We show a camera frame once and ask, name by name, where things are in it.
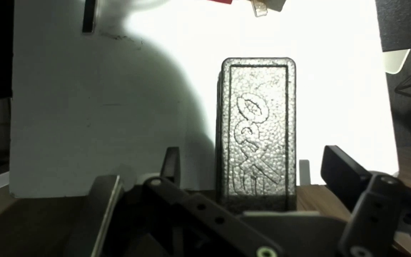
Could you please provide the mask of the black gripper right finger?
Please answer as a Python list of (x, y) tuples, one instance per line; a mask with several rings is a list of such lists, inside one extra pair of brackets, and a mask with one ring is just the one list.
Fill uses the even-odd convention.
[(389, 257), (403, 208), (403, 186), (373, 174), (339, 146), (326, 146), (322, 177), (352, 211), (339, 243), (343, 257)]

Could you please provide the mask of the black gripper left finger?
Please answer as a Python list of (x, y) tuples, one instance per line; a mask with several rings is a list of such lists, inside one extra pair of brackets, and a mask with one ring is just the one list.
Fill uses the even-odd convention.
[(120, 176), (99, 176), (85, 200), (65, 248), (65, 257), (100, 257), (109, 226), (123, 196)]

